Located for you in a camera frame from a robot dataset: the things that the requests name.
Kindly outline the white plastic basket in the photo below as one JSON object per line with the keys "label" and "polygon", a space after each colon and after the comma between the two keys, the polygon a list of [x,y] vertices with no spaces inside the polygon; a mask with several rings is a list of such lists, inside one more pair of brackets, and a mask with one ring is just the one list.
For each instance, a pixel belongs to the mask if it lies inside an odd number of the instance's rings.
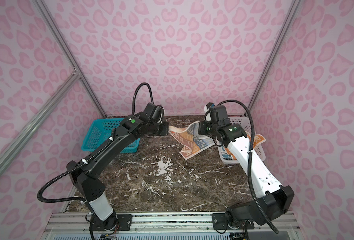
{"label": "white plastic basket", "polygon": [[[246,118],[246,117],[230,117],[230,121],[231,121],[232,125],[239,124],[246,131],[246,133],[248,134],[248,137],[250,138],[251,124],[250,124],[249,118]],[[227,160],[224,160],[222,158],[222,151],[221,151],[222,147],[218,147],[218,151],[219,151],[220,159],[222,160],[223,164],[226,165],[226,166],[238,164],[237,160],[236,161],[227,161]]]}

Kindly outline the teal plastic basket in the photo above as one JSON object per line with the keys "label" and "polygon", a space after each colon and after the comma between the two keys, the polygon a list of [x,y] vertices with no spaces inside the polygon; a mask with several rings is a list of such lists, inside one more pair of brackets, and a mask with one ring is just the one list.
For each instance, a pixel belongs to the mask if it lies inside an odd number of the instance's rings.
{"label": "teal plastic basket", "polygon": [[117,129],[123,119],[124,118],[113,118],[93,121],[84,138],[82,150],[84,152],[95,151],[112,136],[113,129]]}

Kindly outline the cream rabbit print towel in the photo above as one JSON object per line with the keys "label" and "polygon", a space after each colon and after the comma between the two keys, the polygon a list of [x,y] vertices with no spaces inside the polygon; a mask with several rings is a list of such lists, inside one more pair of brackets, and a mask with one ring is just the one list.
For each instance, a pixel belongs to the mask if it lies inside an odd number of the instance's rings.
{"label": "cream rabbit print towel", "polygon": [[185,160],[191,159],[215,145],[210,137],[199,135],[199,123],[199,121],[195,121],[185,128],[169,126],[169,133],[183,145],[180,154]]}

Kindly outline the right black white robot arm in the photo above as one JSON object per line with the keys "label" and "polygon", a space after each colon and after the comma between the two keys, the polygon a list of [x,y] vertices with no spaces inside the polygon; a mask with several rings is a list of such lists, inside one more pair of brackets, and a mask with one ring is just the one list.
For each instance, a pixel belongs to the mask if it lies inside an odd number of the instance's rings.
{"label": "right black white robot arm", "polygon": [[290,186],[283,186],[268,170],[253,149],[252,138],[239,124],[230,123],[221,126],[201,121],[198,133],[228,148],[248,177],[252,200],[227,208],[225,216],[228,225],[235,228],[254,222],[260,226],[268,225],[274,233],[279,233],[273,220],[287,213],[295,193]]}

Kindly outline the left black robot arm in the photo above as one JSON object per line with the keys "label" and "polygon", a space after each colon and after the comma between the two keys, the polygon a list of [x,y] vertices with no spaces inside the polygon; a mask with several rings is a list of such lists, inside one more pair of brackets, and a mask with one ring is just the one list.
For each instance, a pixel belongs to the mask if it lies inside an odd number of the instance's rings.
{"label": "left black robot arm", "polygon": [[94,152],[77,163],[71,161],[67,169],[71,180],[79,193],[84,197],[88,209],[99,220],[112,219],[115,211],[106,197],[106,186],[99,179],[101,173],[129,144],[147,136],[166,136],[169,124],[166,121],[143,120],[139,116],[130,115],[124,118],[120,125],[112,130],[107,138]]}

